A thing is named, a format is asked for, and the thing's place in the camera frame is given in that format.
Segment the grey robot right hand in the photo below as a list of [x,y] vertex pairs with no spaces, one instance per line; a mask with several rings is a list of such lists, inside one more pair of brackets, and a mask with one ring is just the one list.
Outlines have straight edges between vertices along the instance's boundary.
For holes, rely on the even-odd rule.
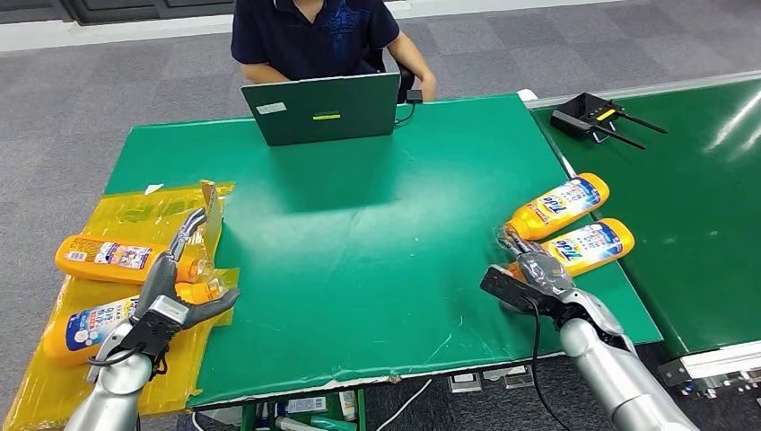
[[527,241],[511,229],[500,240],[514,257],[508,270],[544,295],[562,295],[576,287],[564,265],[539,243]]

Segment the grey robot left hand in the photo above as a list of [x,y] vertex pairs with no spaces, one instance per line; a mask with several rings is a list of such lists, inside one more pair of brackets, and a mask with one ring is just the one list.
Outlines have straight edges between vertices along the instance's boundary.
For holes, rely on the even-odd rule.
[[235,305],[241,295],[237,288],[224,293],[219,299],[203,304],[185,302],[176,293],[179,259],[190,237],[206,220],[206,211],[203,208],[195,210],[180,226],[169,249],[158,255],[149,269],[135,312],[130,318],[134,325],[153,307],[170,322],[179,325],[182,330],[188,330],[200,322],[227,312]]

